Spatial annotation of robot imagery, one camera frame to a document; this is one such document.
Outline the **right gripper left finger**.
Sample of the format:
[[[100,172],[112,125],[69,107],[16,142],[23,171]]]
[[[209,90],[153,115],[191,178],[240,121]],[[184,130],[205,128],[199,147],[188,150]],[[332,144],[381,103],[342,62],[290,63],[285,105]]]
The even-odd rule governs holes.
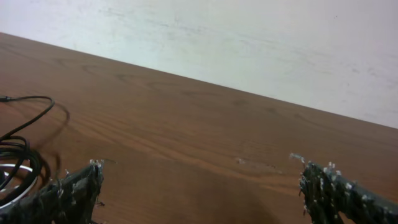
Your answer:
[[[103,160],[1,209],[1,224],[93,223],[93,209],[103,183]]]

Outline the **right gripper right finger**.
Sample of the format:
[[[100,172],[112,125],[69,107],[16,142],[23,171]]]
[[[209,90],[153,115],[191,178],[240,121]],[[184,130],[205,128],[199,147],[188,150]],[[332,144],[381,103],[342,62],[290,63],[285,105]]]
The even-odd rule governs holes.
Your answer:
[[[309,162],[300,175],[304,212],[312,223],[397,223],[397,204],[345,179],[332,167]]]

